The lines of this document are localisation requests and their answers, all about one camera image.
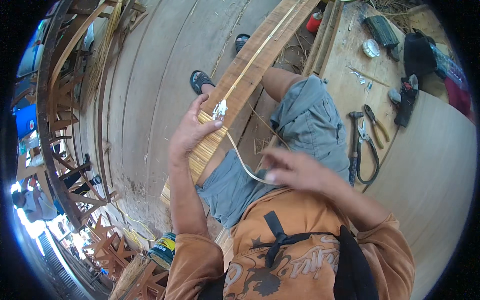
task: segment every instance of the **hammer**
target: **hammer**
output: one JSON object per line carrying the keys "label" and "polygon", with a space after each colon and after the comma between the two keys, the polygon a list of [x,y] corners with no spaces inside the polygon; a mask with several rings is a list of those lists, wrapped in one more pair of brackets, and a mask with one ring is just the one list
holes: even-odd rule
{"label": "hammer", "polygon": [[357,158],[358,158],[358,141],[359,141],[359,132],[357,130],[358,119],[363,117],[363,112],[353,111],[348,113],[348,116],[352,118],[353,121],[353,143],[352,143],[352,154],[350,156],[350,166],[348,167],[348,181],[350,185],[355,184],[355,175],[357,174]]}

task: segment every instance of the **red container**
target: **red container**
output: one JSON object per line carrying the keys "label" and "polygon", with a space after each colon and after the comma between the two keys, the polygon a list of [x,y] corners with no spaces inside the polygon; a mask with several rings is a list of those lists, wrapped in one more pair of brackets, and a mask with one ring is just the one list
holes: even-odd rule
{"label": "red container", "polygon": [[316,12],[310,16],[310,19],[307,23],[307,30],[311,33],[316,33],[318,31],[318,27],[322,22],[323,14],[321,12]]}

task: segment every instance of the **gray shorts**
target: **gray shorts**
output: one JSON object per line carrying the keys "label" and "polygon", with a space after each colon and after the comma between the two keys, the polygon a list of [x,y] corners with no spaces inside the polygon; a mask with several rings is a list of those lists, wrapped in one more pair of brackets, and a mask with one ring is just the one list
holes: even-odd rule
{"label": "gray shorts", "polygon": [[[272,128],[292,151],[303,151],[335,171],[348,182],[346,131],[326,84],[317,76],[295,83],[270,118]],[[264,178],[266,170],[257,177]],[[234,149],[197,192],[210,214],[231,228],[249,204],[280,186],[252,179],[243,169]]]}

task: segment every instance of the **pliers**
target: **pliers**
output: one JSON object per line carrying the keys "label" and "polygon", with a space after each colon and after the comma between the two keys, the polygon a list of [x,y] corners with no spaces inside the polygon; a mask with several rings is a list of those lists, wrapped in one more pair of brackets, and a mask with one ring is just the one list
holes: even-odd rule
{"label": "pliers", "polygon": [[[373,144],[372,138],[367,134],[367,131],[365,130],[365,120],[363,120],[362,127],[360,125],[357,125],[359,133],[360,133],[360,138],[358,142],[358,147],[357,147],[357,177],[360,180],[361,183],[370,185],[372,182],[377,178],[378,171],[380,169],[380,160],[378,159],[378,154],[377,154],[377,149],[375,149],[375,145]],[[370,148],[372,149],[373,157],[375,158],[375,173],[373,174],[372,178],[368,181],[364,181],[360,177],[360,163],[361,163],[361,145],[363,141],[367,141],[370,144]]]}
{"label": "pliers", "polygon": [[370,106],[365,104],[363,106],[363,108],[365,109],[365,112],[367,113],[367,116],[370,119],[370,121],[372,121],[373,134],[375,135],[375,140],[377,140],[377,143],[378,143],[378,146],[380,147],[380,149],[383,149],[384,144],[380,140],[380,136],[379,136],[378,130],[377,130],[377,125],[378,125],[378,127],[380,127],[380,130],[384,133],[385,140],[387,142],[390,141],[390,136],[388,135],[388,131],[385,128],[385,126],[375,117],[375,115],[373,114],[373,111],[370,108]]}

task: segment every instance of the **man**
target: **man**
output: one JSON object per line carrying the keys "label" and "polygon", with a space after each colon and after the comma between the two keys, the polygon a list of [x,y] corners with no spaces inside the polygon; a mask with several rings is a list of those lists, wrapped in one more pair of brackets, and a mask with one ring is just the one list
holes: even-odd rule
{"label": "man", "polygon": [[[170,139],[177,236],[166,299],[409,299],[412,253],[395,217],[348,184],[346,132],[325,84],[268,69],[261,84],[280,102],[271,124],[293,152],[264,150],[271,169],[258,176],[272,184],[263,184],[234,151],[218,150],[195,187],[189,152],[222,123],[200,125],[196,116],[214,86],[203,72],[191,79],[203,94]],[[230,229],[234,256],[226,275],[200,197]]]}
{"label": "man", "polygon": [[[90,157],[88,154],[85,154],[85,163],[90,161]],[[90,171],[90,166],[85,167],[83,172]],[[80,172],[75,172],[65,178],[63,183],[67,186],[67,189],[70,188],[74,183],[76,183],[81,177]],[[12,193],[12,201],[13,205],[17,208],[22,208],[25,212],[25,215],[29,222],[33,223],[38,220],[42,221],[50,221],[54,219],[58,215],[63,215],[64,211],[61,207],[60,203],[55,200],[53,204],[47,198],[45,193],[40,191],[36,184],[34,184],[34,190],[29,191],[27,189],[27,184],[29,181],[34,181],[34,176],[30,176],[21,184],[21,192],[14,191]],[[92,185],[97,185],[102,182],[100,176],[96,175],[90,180]],[[73,193],[78,195],[84,195],[90,190],[90,187],[84,183],[79,188],[75,189]]]}

